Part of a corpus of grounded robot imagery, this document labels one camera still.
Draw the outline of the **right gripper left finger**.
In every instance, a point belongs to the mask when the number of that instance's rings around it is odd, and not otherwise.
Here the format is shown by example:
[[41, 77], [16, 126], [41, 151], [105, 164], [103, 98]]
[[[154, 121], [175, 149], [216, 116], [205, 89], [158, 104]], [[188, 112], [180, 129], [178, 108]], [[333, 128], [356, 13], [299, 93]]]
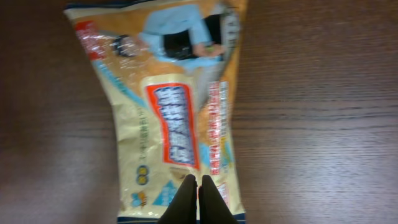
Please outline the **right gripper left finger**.
[[194, 175], [187, 175], [165, 213], [157, 224], [197, 223], [197, 182]]

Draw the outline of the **beige snack bag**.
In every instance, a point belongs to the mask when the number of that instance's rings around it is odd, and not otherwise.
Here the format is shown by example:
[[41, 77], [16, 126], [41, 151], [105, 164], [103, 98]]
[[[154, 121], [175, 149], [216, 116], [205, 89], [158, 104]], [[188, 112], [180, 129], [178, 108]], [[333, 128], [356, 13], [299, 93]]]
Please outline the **beige snack bag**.
[[69, 4], [111, 104], [118, 144], [118, 223], [157, 223], [184, 178], [209, 175], [238, 223], [231, 110], [246, 1]]

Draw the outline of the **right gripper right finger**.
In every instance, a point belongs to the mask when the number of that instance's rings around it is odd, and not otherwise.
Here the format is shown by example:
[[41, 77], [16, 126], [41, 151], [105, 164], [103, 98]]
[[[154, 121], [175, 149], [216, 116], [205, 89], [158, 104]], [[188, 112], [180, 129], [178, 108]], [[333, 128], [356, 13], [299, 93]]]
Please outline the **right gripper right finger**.
[[200, 224], [238, 224], [209, 175], [198, 189]]

